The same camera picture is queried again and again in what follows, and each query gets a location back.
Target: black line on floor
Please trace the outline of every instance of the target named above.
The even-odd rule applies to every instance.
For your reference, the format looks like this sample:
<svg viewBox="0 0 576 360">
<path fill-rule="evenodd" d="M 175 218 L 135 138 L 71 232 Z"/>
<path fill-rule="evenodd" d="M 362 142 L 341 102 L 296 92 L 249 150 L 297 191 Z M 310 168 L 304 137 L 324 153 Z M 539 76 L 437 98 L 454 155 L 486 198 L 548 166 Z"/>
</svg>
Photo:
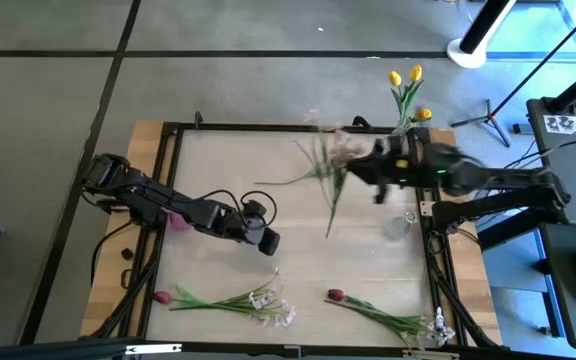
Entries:
<svg viewBox="0 0 576 360">
<path fill-rule="evenodd" d="M 0 50 L 0 57 L 24 58 L 111 58 L 114 50 Z"/>
<path fill-rule="evenodd" d="M 130 12 L 128 13 L 128 18 L 126 19 L 126 24 L 124 26 L 119 45 L 117 47 L 117 53 L 126 49 L 128 40 L 130 39 L 130 33 L 132 32 L 135 19 L 137 18 L 137 12 L 139 11 L 140 4 L 141 0 L 133 0 L 132 2 Z M 20 345 L 33 344 L 37 337 L 39 327 L 41 326 L 41 319 L 44 315 L 46 305 L 48 304 L 48 299 L 50 298 L 52 286 L 57 276 L 57 271 L 59 270 L 59 263 L 61 262 L 61 257 L 63 256 L 66 242 L 68 241 L 70 227 L 72 226 L 73 219 L 75 218 L 75 212 L 77 211 L 77 205 L 79 204 L 79 196 L 81 194 L 81 184 L 79 179 L 83 176 L 94 154 L 97 140 L 99 139 L 99 134 L 101 133 L 101 127 L 103 125 L 106 112 L 108 111 L 112 92 L 115 88 L 117 77 L 119 76 L 119 69 L 121 68 L 122 60 L 123 58 L 117 54 L 110 66 L 110 71 L 108 72 L 108 77 L 106 78 L 106 83 L 99 100 L 99 106 L 97 107 L 97 113 L 95 114 L 95 118 L 90 125 L 90 133 L 84 144 L 84 150 L 82 152 L 81 158 L 79 159 L 79 163 L 77 164 L 75 177 L 70 184 L 70 191 L 68 192 L 68 197 L 66 198 L 59 222 L 57 223 L 55 235 L 51 239 L 50 253 L 48 254 L 48 259 L 43 267 L 41 280 L 36 288 L 33 302 L 28 312 L 23 332 L 19 339 Z"/>
<path fill-rule="evenodd" d="M 339 59 L 446 59 L 443 51 L 370 50 L 126 50 L 128 40 L 120 40 L 117 50 L 0 50 L 4 58 L 339 58 Z M 543 59 L 543 51 L 491 51 L 489 59 Z M 576 60 L 576 52 L 556 54 L 553 59 Z"/>
</svg>

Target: yellow tulip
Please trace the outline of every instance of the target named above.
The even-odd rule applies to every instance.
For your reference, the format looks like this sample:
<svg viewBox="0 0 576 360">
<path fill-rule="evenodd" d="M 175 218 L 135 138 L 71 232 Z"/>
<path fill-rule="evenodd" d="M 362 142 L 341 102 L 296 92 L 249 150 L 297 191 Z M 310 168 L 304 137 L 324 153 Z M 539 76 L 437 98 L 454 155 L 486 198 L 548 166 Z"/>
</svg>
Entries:
<svg viewBox="0 0 576 360">
<path fill-rule="evenodd" d="M 415 112 L 415 119 L 417 121 L 430 120 L 431 117 L 432 117 L 432 112 L 428 108 L 418 109 Z"/>
<path fill-rule="evenodd" d="M 389 78 L 392 86 L 401 85 L 401 76 L 396 71 L 391 71 Z"/>
<path fill-rule="evenodd" d="M 415 65 L 410 70 L 410 81 L 421 80 L 421 65 Z"/>
</svg>

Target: wooden board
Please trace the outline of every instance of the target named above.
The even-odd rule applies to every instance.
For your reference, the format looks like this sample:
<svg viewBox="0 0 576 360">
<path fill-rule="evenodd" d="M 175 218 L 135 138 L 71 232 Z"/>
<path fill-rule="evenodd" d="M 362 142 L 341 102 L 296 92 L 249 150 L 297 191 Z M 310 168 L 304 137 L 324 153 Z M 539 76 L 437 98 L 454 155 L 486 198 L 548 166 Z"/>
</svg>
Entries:
<svg viewBox="0 0 576 360">
<path fill-rule="evenodd" d="M 152 121 L 140 121 L 135 126 L 127 157 L 135 167 L 147 173 L 151 171 L 154 165 L 161 128 L 161 122 Z M 434 142 L 454 143 L 455 141 L 451 130 L 431 129 L 431 137 Z M 113 214 L 111 216 L 108 231 L 126 220 L 122 218 L 122 215 Z M 472 223 L 466 223 L 462 227 L 475 233 Z M 102 249 L 95 283 L 82 323 L 82 335 L 96 330 L 125 293 L 119 284 L 119 276 L 124 269 L 130 267 L 130 264 L 121 259 L 119 252 L 126 247 L 134 250 L 138 236 L 136 230 L 127 229 L 126 231 L 130 231 L 130 233 L 117 235 L 112 241 L 108 241 Z M 460 297 L 488 336 L 497 343 L 501 343 L 481 251 L 477 244 L 464 235 L 451 235 L 450 239 Z M 134 326 L 132 325 L 136 324 L 136 320 L 136 317 L 133 318 L 131 324 L 133 331 Z"/>
<path fill-rule="evenodd" d="M 393 314 L 432 313 L 419 223 L 400 240 L 383 235 L 393 217 L 416 212 L 412 188 L 393 188 L 385 205 L 375 205 L 375 189 L 348 176 L 337 215 L 325 237 L 330 209 L 316 179 L 282 186 L 255 181 L 286 181 L 312 165 L 294 141 L 310 148 L 310 133 L 185 131 L 175 190 L 198 197 L 228 189 L 238 199 L 247 191 L 268 192 L 278 206 L 271 228 L 281 235 L 274 256 L 256 247 L 169 227 L 164 237 L 156 289 L 175 293 L 179 284 L 208 301 L 250 291 L 281 273 L 282 296 L 297 308 L 288 328 L 263 328 L 245 315 L 222 310 L 170 312 L 153 303 L 147 339 L 215 343 L 301 344 L 404 347 L 381 324 L 324 303 L 330 288 L 343 289 Z M 333 134 L 323 135 L 332 138 Z M 369 150 L 375 135 L 355 135 Z M 226 204 L 226 196 L 211 197 Z M 268 208 L 261 196 L 255 200 Z"/>
</svg>

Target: white surface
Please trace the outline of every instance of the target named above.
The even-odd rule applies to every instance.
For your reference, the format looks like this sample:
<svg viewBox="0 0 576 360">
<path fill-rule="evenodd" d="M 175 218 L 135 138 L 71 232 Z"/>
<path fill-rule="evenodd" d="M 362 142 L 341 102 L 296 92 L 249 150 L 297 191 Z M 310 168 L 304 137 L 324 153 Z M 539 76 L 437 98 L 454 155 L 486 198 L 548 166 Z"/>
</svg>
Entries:
<svg viewBox="0 0 576 360">
<path fill-rule="evenodd" d="M 461 39 L 455 39 L 448 44 L 446 52 L 448 53 L 450 60 L 466 69 L 480 68 L 486 63 L 485 46 L 479 46 L 472 54 L 466 54 L 459 48 L 460 43 Z"/>
<path fill-rule="evenodd" d="M 147 338 L 164 341 L 300 345 L 404 346 L 382 325 L 324 303 L 329 288 L 371 301 L 398 315 L 432 312 L 420 227 L 406 238 L 388 240 L 383 225 L 393 216 L 416 211 L 414 190 L 393 189 L 387 205 L 372 203 L 374 189 L 349 175 L 329 238 L 329 216 L 317 180 L 286 186 L 255 186 L 284 181 L 310 170 L 292 140 L 309 148 L 312 134 L 270 132 L 184 132 L 175 189 L 200 196 L 225 188 L 241 196 L 264 190 L 279 207 L 272 228 L 281 235 L 268 257 L 255 247 L 194 231 L 167 231 L 156 290 L 179 284 L 208 301 L 223 300 L 263 284 L 275 268 L 283 297 L 297 308 L 289 328 L 263 328 L 245 315 L 219 310 L 170 312 L 153 304 Z M 366 145 L 374 136 L 363 136 Z M 221 201 L 230 202 L 222 197 Z"/>
</svg>

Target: gray floor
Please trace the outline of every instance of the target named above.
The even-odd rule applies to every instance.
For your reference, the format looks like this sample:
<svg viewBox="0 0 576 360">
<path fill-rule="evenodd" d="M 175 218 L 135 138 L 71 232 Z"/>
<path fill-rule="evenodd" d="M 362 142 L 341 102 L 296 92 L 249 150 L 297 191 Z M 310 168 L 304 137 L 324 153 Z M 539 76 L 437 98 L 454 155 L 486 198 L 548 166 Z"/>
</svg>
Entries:
<svg viewBox="0 0 576 360">
<path fill-rule="evenodd" d="M 113 50 L 130 3 L 0 0 L 0 49 Z M 465 5 L 472 16 L 480 8 Z M 523 30 L 525 40 L 517 41 L 519 24 L 527 17 L 533 26 Z M 468 25 L 465 7 L 434 0 L 368 0 L 361 6 L 350 0 L 150 0 L 142 2 L 128 47 L 443 51 Z M 567 31 L 556 7 L 517 5 L 489 49 L 549 51 Z M 576 45 L 570 41 L 562 50 L 576 52 Z M 389 125 L 396 110 L 387 74 L 406 73 L 416 63 L 424 66 L 427 79 L 418 101 L 434 114 L 427 125 L 445 127 L 484 114 L 485 98 L 499 103 L 536 65 L 508 56 L 514 59 L 490 60 L 477 70 L 447 59 L 126 59 L 97 152 L 124 153 L 137 120 L 191 121 L 196 110 L 209 122 L 296 123 L 318 109 L 330 123 L 348 123 L 361 114 Z M 0 345 L 13 343 L 18 334 L 110 62 L 0 58 L 0 222 L 7 227 L 0 236 Z M 525 123 L 527 99 L 556 95 L 574 80 L 576 61 L 552 62 L 498 118 L 506 127 Z M 513 135 L 513 146 L 506 149 L 479 125 L 460 128 L 457 136 L 465 152 L 489 166 L 518 158 L 533 140 Z M 77 210 L 39 341 L 78 336 L 90 256 L 106 222 L 103 213 L 85 203 Z M 548 352 L 551 340 L 533 333 L 541 340 L 508 335 L 523 326 L 525 317 L 545 325 L 531 310 L 541 298 L 493 293 L 505 343 Z M 559 354 L 576 356 L 562 341 Z"/>
</svg>

